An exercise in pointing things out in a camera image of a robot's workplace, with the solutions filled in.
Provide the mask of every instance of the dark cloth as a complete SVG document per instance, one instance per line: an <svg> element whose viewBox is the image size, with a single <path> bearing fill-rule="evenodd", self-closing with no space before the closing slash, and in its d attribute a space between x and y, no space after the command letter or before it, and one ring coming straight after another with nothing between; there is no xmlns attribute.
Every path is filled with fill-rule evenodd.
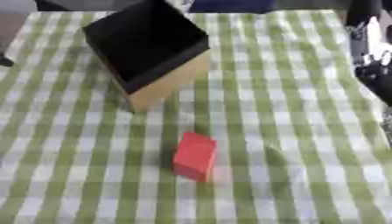
<svg viewBox="0 0 392 224"><path fill-rule="evenodd" d="M194 0L190 12L265 13L273 11L276 0Z"/></svg>

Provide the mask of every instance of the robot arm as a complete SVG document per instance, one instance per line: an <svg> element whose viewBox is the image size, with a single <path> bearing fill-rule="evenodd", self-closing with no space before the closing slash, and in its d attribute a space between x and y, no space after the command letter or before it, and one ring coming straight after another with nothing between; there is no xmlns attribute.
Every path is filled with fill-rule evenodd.
<svg viewBox="0 0 392 224"><path fill-rule="evenodd" d="M392 3L355 0L346 28L356 77L381 100L392 106Z"/></svg>

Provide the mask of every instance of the open box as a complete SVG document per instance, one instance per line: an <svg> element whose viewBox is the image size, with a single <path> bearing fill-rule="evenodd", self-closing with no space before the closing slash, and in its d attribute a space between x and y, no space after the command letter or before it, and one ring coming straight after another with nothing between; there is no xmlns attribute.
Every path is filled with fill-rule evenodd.
<svg viewBox="0 0 392 224"><path fill-rule="evenodd" d="M164 0L139 0L83 28L134 111L209 68L207 34Z"/></svg>

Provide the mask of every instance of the gingham tablecloth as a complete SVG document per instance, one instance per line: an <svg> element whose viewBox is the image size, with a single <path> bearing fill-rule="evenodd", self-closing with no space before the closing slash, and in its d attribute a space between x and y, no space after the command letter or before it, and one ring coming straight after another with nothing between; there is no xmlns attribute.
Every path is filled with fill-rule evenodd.
<svg viewBox="0 0 392 224"><path fill-rule="evenodd" d="M0 223L392 223L381 104L332 11L189 16L210 35L208 78L145 114L84 42L104 15L32 13L11 45ZM218 142L210 183L171 172L187 130Z"/></svg>

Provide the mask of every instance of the table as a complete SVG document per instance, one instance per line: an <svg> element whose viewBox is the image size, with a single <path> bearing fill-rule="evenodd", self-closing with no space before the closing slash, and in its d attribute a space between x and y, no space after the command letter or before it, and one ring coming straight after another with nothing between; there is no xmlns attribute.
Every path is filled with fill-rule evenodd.
<svg viewBox="0 0 392 224"><path fill-rule="evenodd" d="M351 73L330 10L189 15L212 66L131 114L80 27L32 13L0 68L0 223L390 223L380 102ZM171 172L187 130L217 141L213 180Z"/></svg>

